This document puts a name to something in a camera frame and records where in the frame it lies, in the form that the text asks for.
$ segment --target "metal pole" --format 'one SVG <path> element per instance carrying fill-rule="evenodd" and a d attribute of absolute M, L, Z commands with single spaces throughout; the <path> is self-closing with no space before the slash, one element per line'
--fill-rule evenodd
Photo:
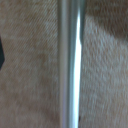
<path fill-rule="evenodd" d="M 78 128 L 85 0 L 58 0 L 60 128 Z"/>

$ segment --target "dark object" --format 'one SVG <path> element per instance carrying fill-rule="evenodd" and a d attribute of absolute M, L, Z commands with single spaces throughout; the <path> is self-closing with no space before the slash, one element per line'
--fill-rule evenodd
<path fill-rule="evenodd" d="M 0 38 L 0 69 L 4 63 L 4 52 L 3 52 L 3 48 L 2 48 L 2 43 L 1 43 L 1 38 Z"/>

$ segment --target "carpeted floor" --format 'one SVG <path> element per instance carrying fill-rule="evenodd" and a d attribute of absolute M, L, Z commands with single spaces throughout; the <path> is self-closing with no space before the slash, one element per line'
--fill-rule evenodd
<path fill-rule="evenodd" d="M 79 128 L 128 127 L 128 2 L 87 0 Z M 0 128 L 59 128 L 57 0 L 1 0 Z"/>

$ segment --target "silver pole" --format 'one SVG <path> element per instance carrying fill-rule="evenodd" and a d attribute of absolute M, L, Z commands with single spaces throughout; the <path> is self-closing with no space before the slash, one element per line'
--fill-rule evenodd
<path fill-rule="evenodd" d="M 78 128 L 85 0 L 58 0 L 60 128 Z"/>

